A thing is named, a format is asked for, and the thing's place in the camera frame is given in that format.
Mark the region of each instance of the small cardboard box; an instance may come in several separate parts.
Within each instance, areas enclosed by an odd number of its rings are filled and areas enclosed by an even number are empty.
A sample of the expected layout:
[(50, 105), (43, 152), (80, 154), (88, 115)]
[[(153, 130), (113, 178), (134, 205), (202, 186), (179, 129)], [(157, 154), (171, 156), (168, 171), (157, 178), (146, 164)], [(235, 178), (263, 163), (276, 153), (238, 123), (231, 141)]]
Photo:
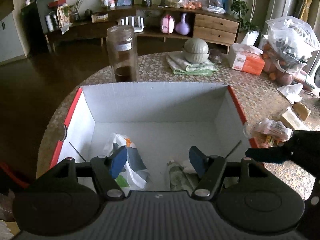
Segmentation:
[[(83, 162), (103, 155), (111, 133), (128, 136), (150, 171), (153, 188), (165, 191), (167, 163), (189, 158), (191, 146), (206, 155), (240, 162), (256, 147), (244, 135), (246, 118), (230, 86), (197, 82), (109, 83), (80, 87), (65, 120), (51, 167), (66, 157)], [(79, 183), (92, 189), (90, 178)]]
[(265, 64), (262, 53), (254, 46), (235, 43), (230, 48), (228, 61), (232, 69), (260, 75)]

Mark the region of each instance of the green plant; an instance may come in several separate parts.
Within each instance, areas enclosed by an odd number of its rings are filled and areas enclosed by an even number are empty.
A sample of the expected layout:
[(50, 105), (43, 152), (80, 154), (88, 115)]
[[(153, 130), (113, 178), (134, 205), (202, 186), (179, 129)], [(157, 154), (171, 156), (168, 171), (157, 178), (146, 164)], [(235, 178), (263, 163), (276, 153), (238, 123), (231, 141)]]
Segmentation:
[(255, 25), (254, 23), (252, 23), (252, 18), (253, 18), (253, 14), (255, 11), (257, 0), (253, 0), (252, 10), (251, 10), (251, 15), (250, 15), (249, 20), (246, 19), (247, 13), (249, 11), (247, 3), (242, 0), (231, 0), (231, 2), (232, 3), (231, 3), (230, 8), (233, 11), (233, 14), (235, 14), (237, 16), (237, 19), (241, 23), (240, 30), (243, 32), (249, 32), (249, 33), (253, 32), (253, 31), (259, 32), (260, 31), (259, 27), (257, 25)]
[(69, 5), (69, 10), (72, 12), (72, 13), (78, 13), (79, 12), (79, 9), (80, 9), (80, 6), (82, 5), (84, 0), (76, 0), (76, 2), (72, 5)]

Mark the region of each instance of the green and white towel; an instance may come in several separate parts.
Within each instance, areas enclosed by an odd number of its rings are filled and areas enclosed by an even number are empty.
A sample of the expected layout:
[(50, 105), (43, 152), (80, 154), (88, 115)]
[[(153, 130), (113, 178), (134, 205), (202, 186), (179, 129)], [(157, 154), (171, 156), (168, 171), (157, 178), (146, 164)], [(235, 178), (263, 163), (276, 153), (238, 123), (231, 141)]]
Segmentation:
[(192, 64), (184, 58), (181, 51), (168, 52), (166, 60), (175, 75), (211, 76), (212, 72), (219, 70), (217, 65), (208, 59), (201, 64)]

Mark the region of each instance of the glass jar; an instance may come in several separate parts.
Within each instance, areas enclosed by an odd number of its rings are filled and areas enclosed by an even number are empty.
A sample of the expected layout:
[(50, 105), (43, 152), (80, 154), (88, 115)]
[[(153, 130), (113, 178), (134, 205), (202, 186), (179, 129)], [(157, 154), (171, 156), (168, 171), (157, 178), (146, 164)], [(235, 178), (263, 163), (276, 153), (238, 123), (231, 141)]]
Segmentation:
[(117, 25), (107, 30), (109, 62), (115, 82), (139, 80), (137, 38), (130, 25)]

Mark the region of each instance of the round table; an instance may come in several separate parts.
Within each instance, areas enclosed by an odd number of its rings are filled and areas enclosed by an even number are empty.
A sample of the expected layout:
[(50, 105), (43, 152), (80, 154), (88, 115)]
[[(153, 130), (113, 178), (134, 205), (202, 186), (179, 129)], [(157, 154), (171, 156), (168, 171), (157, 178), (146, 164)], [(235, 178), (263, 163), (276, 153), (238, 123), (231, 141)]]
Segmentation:
[[(249, 128), (262, 118), (272, 118), (290, 105), (276, 90), (277, 86), (264, 73), (260, 76), (232, 70), (226, 61), (212, 76), (174, 75), (165, 59), (166, 53), (156, 53), (139, 57), (140, 82), (215, 82), (231, 85), (247, 117)], [(111, 67), (105, 67), (93, 74), (79, 86), (112, 82)], [(44, 132), (38, 153), (37, 178), (50, 166), (53, 151), (58, 140), (64, 135), (63, 122), (78, 87), (63, 100), (53, 114)], [(312, 130), (320, 129), (320, 114), (316, 99), (305, 99), (312, 114), (306, 125)], [(283, 165), (266, 163), (265, 167), (279, 179), (297, 191), (303, 199), (309, 198), (315, 178), (293, 162)]]

